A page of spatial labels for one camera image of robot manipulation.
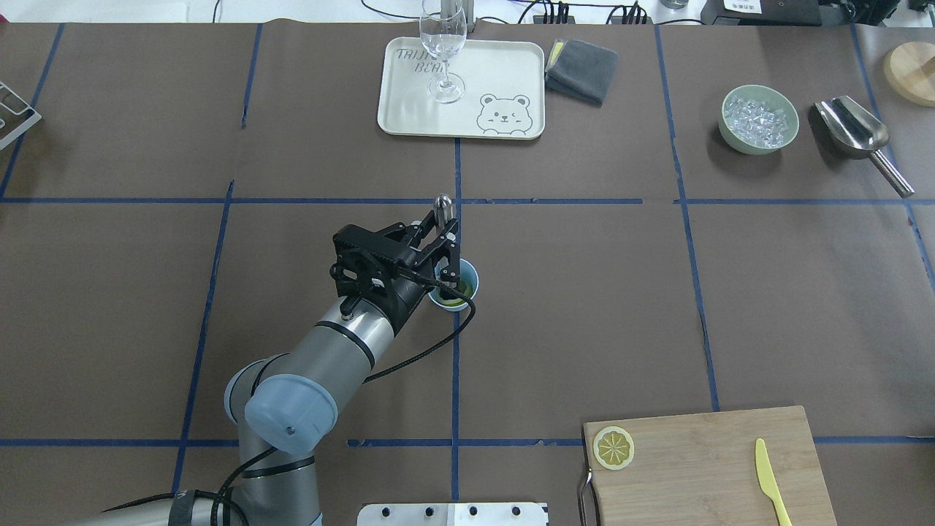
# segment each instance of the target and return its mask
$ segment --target bear illustration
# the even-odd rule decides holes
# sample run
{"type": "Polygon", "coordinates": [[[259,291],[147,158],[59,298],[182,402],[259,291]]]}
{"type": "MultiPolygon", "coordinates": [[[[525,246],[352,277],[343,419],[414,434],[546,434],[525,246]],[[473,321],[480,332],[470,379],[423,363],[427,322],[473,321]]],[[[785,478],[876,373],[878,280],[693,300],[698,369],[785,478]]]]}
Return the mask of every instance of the bear illustration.
{"type": "Polygon", "coordinates": [[[532,128],[529,115],[529,97],[496,98],[487,94],[481,97],[481,114],[477,126],[484,135],[510,135],[520,137],[532,128]]]}

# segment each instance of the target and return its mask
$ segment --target metal handle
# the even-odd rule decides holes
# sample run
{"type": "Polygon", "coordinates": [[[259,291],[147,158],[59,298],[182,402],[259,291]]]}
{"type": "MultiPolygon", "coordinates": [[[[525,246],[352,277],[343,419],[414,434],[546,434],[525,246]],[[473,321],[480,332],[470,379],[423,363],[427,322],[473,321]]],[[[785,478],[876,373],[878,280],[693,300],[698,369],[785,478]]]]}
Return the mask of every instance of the metal handle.
{"type": "Polygon", "coordinates": [[[899,170],[897,170],[896,167],[893,166],[893,163],[879,150],[870,154],[870,161],[873,161],[873,165],[886,177],[889,185],[896,190],[896,193],[899,194],[900,197],[905,199],[915,193],[915,190],[913,190],[909,182],[902,177],[899,170]]]}
{"type": "MultiPolygon", "coordinates": [[[[588,486],[591,486],[591,483],[594,481],[594,474],[591,472],[591,467],[587,466],[584,472],[584,477],[582,477],[581,484],[578,485],[578,514],[581,516],[582,526],[587,526],[587,512],[584,509],[584,492],[587,490],[588,486]]],[[[597,510],[597,496],[595,495],[594,507],[597,510]]],[[[597,524],[600,524],[600,517],[597,518],[597,524]]]]}

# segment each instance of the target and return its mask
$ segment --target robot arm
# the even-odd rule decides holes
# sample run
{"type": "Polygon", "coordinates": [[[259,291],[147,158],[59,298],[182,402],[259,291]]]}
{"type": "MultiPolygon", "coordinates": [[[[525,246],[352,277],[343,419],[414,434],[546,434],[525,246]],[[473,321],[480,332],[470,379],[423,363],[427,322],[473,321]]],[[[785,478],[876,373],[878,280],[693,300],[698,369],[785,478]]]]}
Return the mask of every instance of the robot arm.
{"type": "MultiPolygon", "coordinates": [[[[229,493],[251,526],[321,525],[313,450],[357,389],[376,376],[375,364],[425,294],[435,285],[456,289],[457,230],[447,196],[408,226],[342,228],[334,236],[337,262],[330,270],[338,300],[291,353],[256,361],[231,379],[224,408],[237,425],[240,459],[266,454],[229,493]],[[433,228],[436,238],[420,249],[433,228]],[[436,281],[436,267],[444,283],[436,281]]],[[[178,498],[70,524],[143,526],[166,524],[170,517],[170,526],[208,526],[212,516],[216,524],[241,524],[228,506],[212,509],[209,501],[178,498]],[[181,522],[173,522],[173,514],[181,522]]]]}

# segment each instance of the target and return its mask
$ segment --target gray cloth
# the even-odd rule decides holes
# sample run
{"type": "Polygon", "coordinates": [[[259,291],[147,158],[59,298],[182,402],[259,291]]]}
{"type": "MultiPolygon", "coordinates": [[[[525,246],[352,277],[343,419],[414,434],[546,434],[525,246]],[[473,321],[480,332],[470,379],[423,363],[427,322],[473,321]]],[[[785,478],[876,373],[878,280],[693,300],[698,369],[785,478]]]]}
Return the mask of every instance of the gray cloth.
{"type": "Polygon", "coordinates": [[[616,51],[569,40],[546,68],[545,87],[600,106],[611,88],[617,59],[616,51]]]}

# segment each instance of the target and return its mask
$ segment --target scoop handle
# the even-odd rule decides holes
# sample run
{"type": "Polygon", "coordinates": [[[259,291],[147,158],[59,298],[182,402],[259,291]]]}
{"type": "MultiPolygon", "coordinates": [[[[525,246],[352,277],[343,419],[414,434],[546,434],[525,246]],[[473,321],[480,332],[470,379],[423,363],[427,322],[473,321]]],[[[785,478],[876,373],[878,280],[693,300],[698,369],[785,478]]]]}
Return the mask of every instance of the scoop handle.
{"type": "Polygon", "coordinates": [[[909,182],[902,177],[899,170],[897,170],[896,167],[893,166],[893,163],[879,150],[870,154],[870,161],[873,161],[873,165],[886,177],[889,185],[896,190],[896,193],[899,194],[900,197],[905,199],[915,193],[915,190],[913,190],[909,182]]]}

